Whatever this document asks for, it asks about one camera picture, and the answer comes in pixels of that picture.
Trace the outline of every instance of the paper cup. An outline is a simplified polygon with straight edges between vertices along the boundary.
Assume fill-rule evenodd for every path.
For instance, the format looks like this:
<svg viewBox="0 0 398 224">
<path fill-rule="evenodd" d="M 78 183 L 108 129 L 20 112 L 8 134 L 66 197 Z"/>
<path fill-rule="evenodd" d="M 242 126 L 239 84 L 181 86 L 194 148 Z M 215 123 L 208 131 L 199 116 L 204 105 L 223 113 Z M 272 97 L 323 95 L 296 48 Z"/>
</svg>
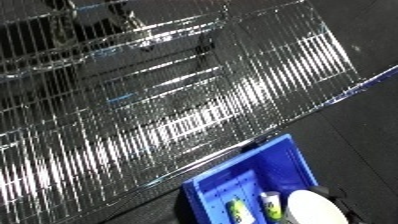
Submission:
<svg viewBox="0 0 398 224">
<path fill-rule="evenodd" d="M 282 219 L 282 206 L 280 201 L 280 193 L 270 191 L 260 195 L 264 205 L 265 212 L 270 221 L 279 221 Z"/>
<path fill-rule="evenodd" d="M 282 224 L 348 224 L 331 201 L 310 191 L 299 190 L 288 198 Z"/>
</svg>

